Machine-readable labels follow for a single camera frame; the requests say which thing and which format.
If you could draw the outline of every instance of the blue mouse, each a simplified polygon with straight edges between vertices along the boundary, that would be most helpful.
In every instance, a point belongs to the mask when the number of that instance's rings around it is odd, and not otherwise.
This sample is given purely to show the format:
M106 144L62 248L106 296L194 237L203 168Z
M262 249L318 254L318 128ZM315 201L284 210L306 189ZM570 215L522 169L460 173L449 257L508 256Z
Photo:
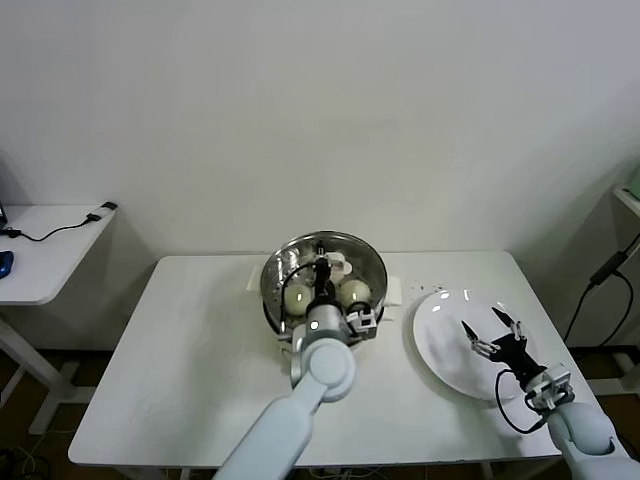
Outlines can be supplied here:
M13 252L0 252L0 278L4 278L11 273L13 265Z

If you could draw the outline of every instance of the white table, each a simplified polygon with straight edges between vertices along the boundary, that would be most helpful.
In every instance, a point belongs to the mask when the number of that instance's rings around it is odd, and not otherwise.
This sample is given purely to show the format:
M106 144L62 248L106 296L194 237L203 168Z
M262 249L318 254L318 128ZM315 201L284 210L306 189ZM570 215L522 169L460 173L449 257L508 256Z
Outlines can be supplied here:
M403 306L355 351L356 383L323 405L299 467L427 464L559 455L546 428L521 436L497 408L438 380L410 339L417 301L437 287L497 296L536 339L541 363L564 363L579 401L597 406L538 299L506 252L382 255ZM245 291L265 256L161 260L69 448L71 461L128 467L219 467L262 409L287 395L288 362ZM514 422L536 415L509 402Z
M5 207L9 219L7 227L38 238L55 228L82 222L95 208L97 205ZM0 237L0 251L14 252L11 273L0 279L0 307L42 305L53 300L112 218L113 213L99 222L56 233L38 243L20 237ZM88 403L91 399L94 388L74 387L70 383L77 363L68 362L61 371L56 370L2 318L0 349L21 367L3 389L0 407L25 370L49 388L49 394L29 428L30 434L46 431L59 404Z

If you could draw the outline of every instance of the white plate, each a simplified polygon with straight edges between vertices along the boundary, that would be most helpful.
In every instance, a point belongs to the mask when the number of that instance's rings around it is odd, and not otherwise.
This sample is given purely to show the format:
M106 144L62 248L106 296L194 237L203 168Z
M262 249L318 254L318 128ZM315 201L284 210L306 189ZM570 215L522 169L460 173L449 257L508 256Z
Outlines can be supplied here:
M451 388L480 400L495 401L495 381L504 363L493 363L471 350L461 321L482 340L491 342L510 332L493 312L495 307L514 321L521 320L503 303L478 297L470 290L442 290L427 297L413 319L413 336L418 351L429 368ZM527 335L527 352L535 358L535 345ZM511 374L500 379L500 399L521 393Z

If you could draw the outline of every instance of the floor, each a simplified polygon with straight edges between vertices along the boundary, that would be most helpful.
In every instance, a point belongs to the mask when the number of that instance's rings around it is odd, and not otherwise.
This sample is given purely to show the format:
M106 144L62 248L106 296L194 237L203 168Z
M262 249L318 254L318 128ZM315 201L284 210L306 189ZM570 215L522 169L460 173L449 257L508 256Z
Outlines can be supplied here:
M60 367L62 363L68 360L79 360L80 369L74 383L87 386L98 384L110 357L106 353L45 354L45 356L57 367ZM607 378L620 375L615 363L605 355L591 355L583 358L578 363L587 378ZM15 368L15 363L0 353L0 385L7 383ZM18 459L24 457L23 451L46 458L51 466L51 475L48 478L55 480L89 478L121 480L124 478L121 474L109 468L80 467L69 462L67 449L73 437L72 432L77 428L86 408L85 406L62 406L50 426L50 433L42 438L27 434L29 424L46 393L45 388L31 376L25 375L23 377L8 403L0 410L0 449L12 449ZM636 396L630 395L601 397L599 401L624 439L631 443L634 446L633 448L640 449L640 400ZM23 464L18 465L14 474L16 472L21 473L23 466L26 472L30 471L31 465L27 462L23 462ZM3 465L0 461L0 475L2 467ZM503 467L503 465L493 465L494 473L500 473ZM38 461L37 469L37 471L44 472L45 465ZM326 474L326 472L314 473L319 476ZM352 473L354 474L352 478L364 478L356 477L355 475L363 475L369 472L354 470ZM168 474L172 480L179 477L179 471L177 470L169 471ZM211 478L211 474L212 472L206 471L193 472L192 478L194 480L198 478L208 480ZM426 471L424 466L381 468L368 478L372 480L385 478L387 480L424 480L427 477L429 480L477 480L483 478L480 466L477 464L435 465L426 467ZM30 478L43 479L47 477L32 475ZM291 479L295 480L313 478L307 471L296 471L291 475ZM566 464L562 461L558 462L544 473L538 475L536 480L550 478L554 480L570 479L571 476Z

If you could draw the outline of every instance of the metal bowl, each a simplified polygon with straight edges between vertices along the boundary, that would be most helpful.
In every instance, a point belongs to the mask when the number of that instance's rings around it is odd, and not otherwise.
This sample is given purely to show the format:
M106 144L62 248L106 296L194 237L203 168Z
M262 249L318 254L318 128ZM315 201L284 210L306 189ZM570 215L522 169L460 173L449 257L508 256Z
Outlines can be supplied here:
M319 242L326 252L340 252L353 271L345 278L358 279L369 285L371 289L370 306L378 314L387 293L387 269L376 250L364 240L348 233L320 231L296 237L273 253L262 269L260 277L260 293L264 304L264 313L273 330L278 333L280 320L280 302L282 283L298 266L312 260ZM300 277L309 275L304 270ZM287 333L296 323L303 321L301 317L287 317Z

